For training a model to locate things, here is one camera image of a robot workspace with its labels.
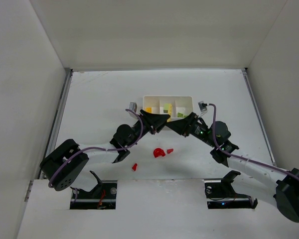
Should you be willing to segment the red lego wedge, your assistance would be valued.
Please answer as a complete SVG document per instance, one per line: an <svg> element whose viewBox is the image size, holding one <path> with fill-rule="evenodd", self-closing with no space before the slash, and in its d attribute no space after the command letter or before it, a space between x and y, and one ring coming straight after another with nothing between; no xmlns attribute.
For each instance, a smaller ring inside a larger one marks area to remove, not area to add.
<svg viewBox="0 0 299 239"><path fill-rule="evenodd" d="M132 166L132 170L135 172L137 170L137 167L138 167L138 164L135 163L133 166Z"/></svg>

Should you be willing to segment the white divided container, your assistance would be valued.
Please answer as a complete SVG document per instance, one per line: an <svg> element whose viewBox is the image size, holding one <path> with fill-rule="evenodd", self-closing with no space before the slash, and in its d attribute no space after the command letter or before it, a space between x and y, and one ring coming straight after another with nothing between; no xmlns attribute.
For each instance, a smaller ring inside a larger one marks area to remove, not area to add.
<svg viewBox="0 0 299 239"><path fill-rule="evenodd" d="M144 96L143 110L152 114L167 114L169 121L183 119L194 111L191 96Z"/></svg>

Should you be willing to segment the left aluminium rail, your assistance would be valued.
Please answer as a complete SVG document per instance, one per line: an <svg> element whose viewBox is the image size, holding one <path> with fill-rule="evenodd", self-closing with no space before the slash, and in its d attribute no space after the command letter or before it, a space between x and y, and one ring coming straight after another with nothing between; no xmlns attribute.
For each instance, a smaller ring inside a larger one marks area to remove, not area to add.
<svg viewBox="0 0 299 239"><path fill-rule="evenodd" d="M65 75L65 79L63 82L60 96L59 96L59 101L58 101L56 112L54 115L52 127L51 127L51 130L49 133L47 145L46 145L46 148L44 151L43 159L46 156L48 156L55 149L61 122L62 122L62 118L63 118L63 114L64 114L64 110L65 110L65 106L66 106L66 101L68 98L68 93L70 90L70 85L71 85L72 76L73 76L73 69L65 68L64 70L65 70L66 75Z"/></svg>

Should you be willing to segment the right aluminium rail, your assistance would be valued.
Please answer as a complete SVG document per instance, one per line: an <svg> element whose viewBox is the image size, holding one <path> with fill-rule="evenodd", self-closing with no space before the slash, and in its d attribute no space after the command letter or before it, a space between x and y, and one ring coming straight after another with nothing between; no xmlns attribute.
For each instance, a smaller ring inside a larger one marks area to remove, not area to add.
<svg viewBox="0 0 299 239"><path fill-rule="evenodd" d="M247 89L248 89L248 92L249 92L249 95L250 95L250 98L252 100L252 104L253 104L253 107L254 107L254 110L256 112L256 115L257 115L257 119L258 119L258 122L259 122L259 125L261 127L261 131L262 131L262 135L264 137L264 140L265 140L265 143L266 143L266 147L267 147L267 151L270 155L270 159L271 159L271 162L274 166L277 166L276 164L276 160L275 160L275 157L273 155L273 152L272 152L272 148L271 148L271 145L270 145L270 142L269 142L269 138L267 136L267 133L266 133L266 130L265 130L265 127L264 127L264 124L263 124L263 121L262 121L262 117L260 115L260 111L259 111L259 108L258 108L258 105L257 105L257 102L256 102L256 99L255 99L255 96L254 96L254 93L253 93L253 90L252 90L252 87L251 87L251 84L250 84L250 81L249 81L249 77L248 77L248 72L247 72L247 68L243 68L241 71L242 71L242 74L243 74L243 77L244 77L244 81L245 81L245 84L247 86Z"/></svg>

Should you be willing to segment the small red lego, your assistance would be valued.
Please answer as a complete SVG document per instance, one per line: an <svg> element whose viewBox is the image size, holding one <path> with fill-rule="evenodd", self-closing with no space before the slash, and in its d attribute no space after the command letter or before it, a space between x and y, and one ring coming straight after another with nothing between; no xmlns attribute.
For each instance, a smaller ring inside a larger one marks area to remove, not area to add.
<svg viewBox="0 0 299 239"><path fill-rule="evenodd" d="M173 148L171 148L171 149L168 149L167 150L167 154L170 154L170 153L172 153L174 151L174 149Z"/></svg>

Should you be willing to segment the light green lego block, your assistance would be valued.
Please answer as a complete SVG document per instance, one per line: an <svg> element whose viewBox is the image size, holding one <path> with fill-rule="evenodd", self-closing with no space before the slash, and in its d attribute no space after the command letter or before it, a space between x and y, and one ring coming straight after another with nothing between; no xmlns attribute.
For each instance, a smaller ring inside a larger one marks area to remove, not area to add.
<svg viewBox="0 0 299 239"><path fill-rule="evenodd" d="M172 104L166 103L163 105L163 112L169 114L172 111Z"/></svg>

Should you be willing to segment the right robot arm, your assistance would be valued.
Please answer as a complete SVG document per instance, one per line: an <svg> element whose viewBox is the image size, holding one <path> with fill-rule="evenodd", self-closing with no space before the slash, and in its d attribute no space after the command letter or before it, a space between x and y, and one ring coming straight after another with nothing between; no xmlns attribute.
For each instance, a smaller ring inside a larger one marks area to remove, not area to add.
<svg viewBox="0 0 299 239"><path fill-rule="evenodd" d="M213 149L212 158L219 164L242 172L268 188L267 198L279 212L292 222L299 223L299 169L286 170L256 161L244 155L229 137L226 123L214 120L207 126L202 118L191 113L186 118L168 122L168 128L179 135L192 135Z"/></svg>

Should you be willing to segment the red arch lego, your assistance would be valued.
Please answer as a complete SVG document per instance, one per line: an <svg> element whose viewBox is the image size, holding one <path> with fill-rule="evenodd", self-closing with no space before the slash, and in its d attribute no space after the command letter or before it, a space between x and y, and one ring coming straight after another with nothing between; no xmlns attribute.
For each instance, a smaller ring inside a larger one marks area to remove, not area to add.
<svg viewBox="0 0 299 239"><path fill-rule="evenodd" d="M154 151L153 151L153 155L155 158L158 158L158 157L165 157L166 156L166 153L165 151L162 149L162 148L156 148Z"/></svg>

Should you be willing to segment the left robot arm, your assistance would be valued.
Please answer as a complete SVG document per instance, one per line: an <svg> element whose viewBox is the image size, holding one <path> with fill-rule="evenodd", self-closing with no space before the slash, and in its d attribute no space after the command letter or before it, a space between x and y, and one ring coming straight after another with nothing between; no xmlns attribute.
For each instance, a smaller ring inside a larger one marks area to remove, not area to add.
<svg viewBox="0 0 299 239"><path fill-rule="evenodd" d="M73 139L67 139L46 156L39 167L48 179L48 187L55 191L66 188L90 191L93 188L87 176L89 171L95 172L95 164L115 164L123 161L130 148L147 133L159 133L170 119L168 114L152 114L141 110L136 114L134 125L118 126L110 142L99 145L83 145Z"/></svg>

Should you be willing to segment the yellow long lego brick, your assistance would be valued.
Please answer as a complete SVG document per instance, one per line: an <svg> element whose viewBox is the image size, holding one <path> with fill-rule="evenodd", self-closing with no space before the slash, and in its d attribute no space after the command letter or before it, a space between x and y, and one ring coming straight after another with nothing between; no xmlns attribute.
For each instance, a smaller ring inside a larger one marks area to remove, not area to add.
<svg viewBox="0 0 299 239"><path fill-rule="evenodd" d="M164 113L169 115L169 119L167 120L167 122L171 121L171 116L172 116L172 104L167 103L164 105Z"/></svg>

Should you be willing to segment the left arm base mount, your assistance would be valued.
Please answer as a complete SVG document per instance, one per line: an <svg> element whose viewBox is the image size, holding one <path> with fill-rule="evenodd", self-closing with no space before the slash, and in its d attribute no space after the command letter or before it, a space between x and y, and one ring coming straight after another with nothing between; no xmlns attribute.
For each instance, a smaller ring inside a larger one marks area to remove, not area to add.
<svg viewBox="0 0 299 239"><path fill-rule="evenodd" d="M72 189L71 210L114 210L116 208L117 181L101 180L90 170L97 183L90 191Z"/></svg>

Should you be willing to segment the aluminium rail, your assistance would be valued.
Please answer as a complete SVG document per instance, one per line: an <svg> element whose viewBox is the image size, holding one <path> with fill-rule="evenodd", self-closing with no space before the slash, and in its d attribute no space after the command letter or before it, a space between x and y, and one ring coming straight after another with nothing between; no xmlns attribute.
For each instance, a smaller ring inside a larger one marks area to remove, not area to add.
<svg viewBox="0 0 299 239"><path fill-rule="evenodd" d="M253 93L253 90L252 90L252 87L251 87L251 84L250 84L250 81L249 81L249 77L248 77L248 72L247 72L247 68L243 68L241 71L242 71L242 74L243 74L243 77L244 77L244 81L245 81L245 84L247 86L247 89L248 89L248 92L249 92L249 95L250 95L250 98L252 100L252 104L253 104L253 107L254 107L254 110L256 112L256 115L257 115L257 119L258 119L258 122L259 122L259 125L261 127L261 131L262 131L262 135L264 137L264 140L265 140L265 143L266 143L266 147L267 147L267 151L270 155L270 159L271 159L271 162L274 166L277 166L276 164L276 160L275 160L275 157L273 155L273 152L272 152L272 148L271 148L271 145L270 145L270 142L269 142L269 138L267 136L267 133L266 133L266 130L265 130L265 127L264 127L264 124L263 124L263 121L262 121L262 117L260 115L260 111L259 111L259 108L258 108L258 105L257 105L257 102L256 102L256 99L255 99L255 96L254 96L254 93Z"/></svg>
<svg viewBox="0 0 299 239"><path fill-rule="evenodd" d="M47 145L46 145L46 148L44 151L43 159L46 156L48 156L55 149L61 122L62 122L62 118L63 118L63 114L64 114L64 110L65 110L65 106L66 106L66 101L68 98L68 93L70 90L70 85L71 85L72 76L73 76L73 69L65 68L64 70L65 70L66 75L65 75L65 79L63 82L60 96L59 96L59 101L58 101L56 112L54 115L52 127L51 127L51 130L49 133Z"/></svg>

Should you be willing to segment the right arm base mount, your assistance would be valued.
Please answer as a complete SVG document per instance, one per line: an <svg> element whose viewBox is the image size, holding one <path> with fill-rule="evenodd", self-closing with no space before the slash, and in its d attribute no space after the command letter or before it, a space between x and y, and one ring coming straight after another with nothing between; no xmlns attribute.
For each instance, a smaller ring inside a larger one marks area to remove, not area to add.
<svg viewBox="0 0 299 239"><path fill-rule="evenodd" d="M223 178L204 181L207 208L212 209L255 209L258 200L246 194L237 193L232 184L240 175L238 171L230 171Z"/></svg>

